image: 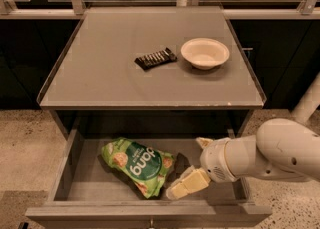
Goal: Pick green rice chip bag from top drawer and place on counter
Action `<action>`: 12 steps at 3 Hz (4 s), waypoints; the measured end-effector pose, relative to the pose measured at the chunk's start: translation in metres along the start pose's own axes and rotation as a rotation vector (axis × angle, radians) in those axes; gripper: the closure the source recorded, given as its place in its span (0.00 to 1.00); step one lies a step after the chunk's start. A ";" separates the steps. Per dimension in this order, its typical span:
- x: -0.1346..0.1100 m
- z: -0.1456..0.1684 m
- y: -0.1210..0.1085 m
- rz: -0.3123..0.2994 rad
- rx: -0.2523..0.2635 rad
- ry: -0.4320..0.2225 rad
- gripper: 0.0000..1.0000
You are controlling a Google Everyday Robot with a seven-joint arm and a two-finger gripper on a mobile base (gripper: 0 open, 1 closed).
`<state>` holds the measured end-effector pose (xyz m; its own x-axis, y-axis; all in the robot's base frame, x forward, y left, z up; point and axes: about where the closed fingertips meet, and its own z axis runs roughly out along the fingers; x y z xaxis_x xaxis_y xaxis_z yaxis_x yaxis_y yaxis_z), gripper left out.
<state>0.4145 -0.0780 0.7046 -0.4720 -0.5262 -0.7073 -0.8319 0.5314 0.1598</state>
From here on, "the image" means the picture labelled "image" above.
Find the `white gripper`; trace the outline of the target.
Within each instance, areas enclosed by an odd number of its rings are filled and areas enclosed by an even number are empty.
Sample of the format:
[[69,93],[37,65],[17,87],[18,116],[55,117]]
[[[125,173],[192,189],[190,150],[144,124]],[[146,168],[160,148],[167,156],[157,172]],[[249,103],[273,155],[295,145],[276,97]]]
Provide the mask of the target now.
[[202,168],[187,168],[166,190],[167,198],[178,200],[199,192],[207,188],[211,180],[216,183],[235,182],[237,178],[230,171],[225,158],[225,148],[229,141],[230,138],[213,140],[197,137],[196,142],[202,148],[200,164],[207,173]]

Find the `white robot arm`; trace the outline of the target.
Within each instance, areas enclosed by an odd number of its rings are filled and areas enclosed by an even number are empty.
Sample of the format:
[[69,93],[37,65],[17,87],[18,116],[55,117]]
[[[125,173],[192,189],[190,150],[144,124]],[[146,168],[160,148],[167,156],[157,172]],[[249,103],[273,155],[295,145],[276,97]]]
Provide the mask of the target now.
[[251,136],[209,139],[198,137],[200,166],[187,168],[166,190],[178,200],[209,186],[243,177],[261,180],[320,181],[320,136],[295,121],[264,122]]

